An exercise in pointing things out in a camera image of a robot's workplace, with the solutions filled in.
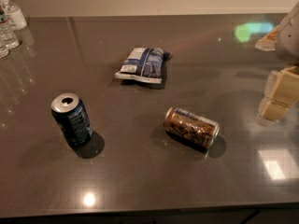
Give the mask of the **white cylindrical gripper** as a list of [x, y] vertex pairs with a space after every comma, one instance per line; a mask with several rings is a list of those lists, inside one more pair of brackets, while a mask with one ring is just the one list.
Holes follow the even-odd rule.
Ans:
[[[261, 51], [276, 51], [281, 61], [299, 65], [299, 2], [255, 45]], [[272, 70], [258, 108], [259, 123], [277, 123], [299, 101], [299, 67]]]

